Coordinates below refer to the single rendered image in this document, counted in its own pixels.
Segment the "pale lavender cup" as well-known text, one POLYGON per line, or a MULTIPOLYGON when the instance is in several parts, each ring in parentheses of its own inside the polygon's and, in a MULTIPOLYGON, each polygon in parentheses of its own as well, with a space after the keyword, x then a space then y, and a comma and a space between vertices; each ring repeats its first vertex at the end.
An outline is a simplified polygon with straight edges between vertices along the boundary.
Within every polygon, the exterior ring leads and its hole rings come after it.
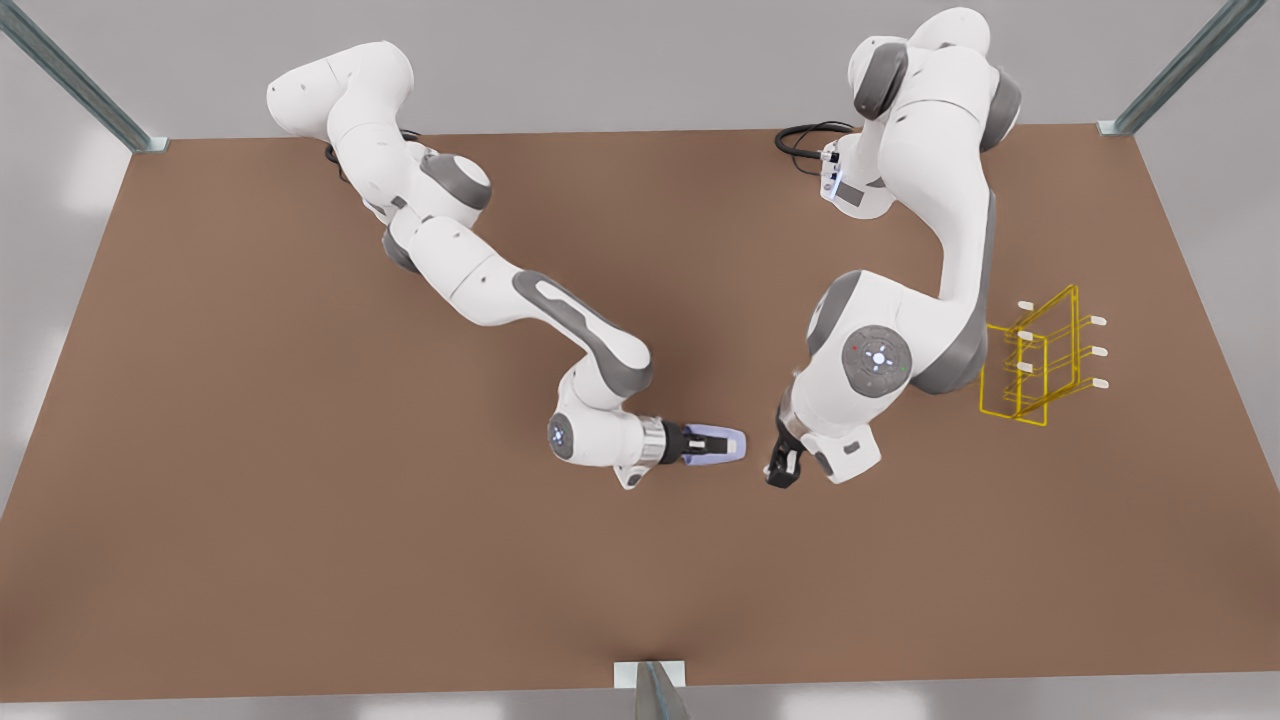
POLYGON ((684 442, 681 457, 690 466, 735 462, 744 459, 748 450, 746 436, 728 427, 687 424, 684 442))

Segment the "silver frame post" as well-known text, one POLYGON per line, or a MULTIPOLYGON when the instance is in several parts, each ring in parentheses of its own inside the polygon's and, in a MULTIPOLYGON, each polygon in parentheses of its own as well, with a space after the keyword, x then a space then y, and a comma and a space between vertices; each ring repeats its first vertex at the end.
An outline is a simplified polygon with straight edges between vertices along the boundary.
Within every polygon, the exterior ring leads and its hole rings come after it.
POLYGON ((692 720, 680 689, 687 685, 684 660, 613 664, 614 688, 635 691, 635 720, 692 720))
POLYGON ((14 0, 0 0, 0 31, 131 152, 168 150, 169 138, 147 133, 14 0))
POLYGON ((1115 119, 1096 123, 1098 133, 1103 137, 1134 136, 1267 3, 1226 0, 1115 119))

